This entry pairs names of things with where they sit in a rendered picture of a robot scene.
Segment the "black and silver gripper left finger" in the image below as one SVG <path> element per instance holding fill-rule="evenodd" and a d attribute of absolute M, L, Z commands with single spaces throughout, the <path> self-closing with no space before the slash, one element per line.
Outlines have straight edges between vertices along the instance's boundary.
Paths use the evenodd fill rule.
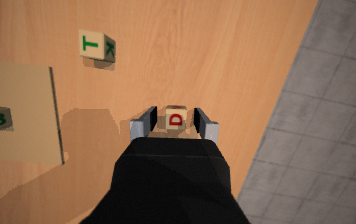
<path fill-rule="evenodd" d="M 157 123 L 157 106 L 151 106 L 141 117 L 129 121 L 130 141 L 138 137 L 148 137 Z"/>

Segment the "tan flat mat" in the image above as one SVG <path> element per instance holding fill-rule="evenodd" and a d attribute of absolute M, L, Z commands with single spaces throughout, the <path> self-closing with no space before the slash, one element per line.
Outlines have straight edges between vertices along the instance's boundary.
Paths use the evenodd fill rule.
<path fill-rule="evenodd" d="M 0 129 L 0 160 L 64 164 L 52 67 L 0 61 L 0 107 L 12 120 Z"/>

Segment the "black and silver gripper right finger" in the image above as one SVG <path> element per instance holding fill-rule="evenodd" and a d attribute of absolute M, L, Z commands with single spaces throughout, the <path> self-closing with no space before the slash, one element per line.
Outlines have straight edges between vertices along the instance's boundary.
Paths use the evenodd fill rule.
<path fill-rule="evenodd" d="M 217 145 L 220 125 L 211 121 L 201 108 L 194 108 L 194 125 L 201 139 L 212 140 Z"/>

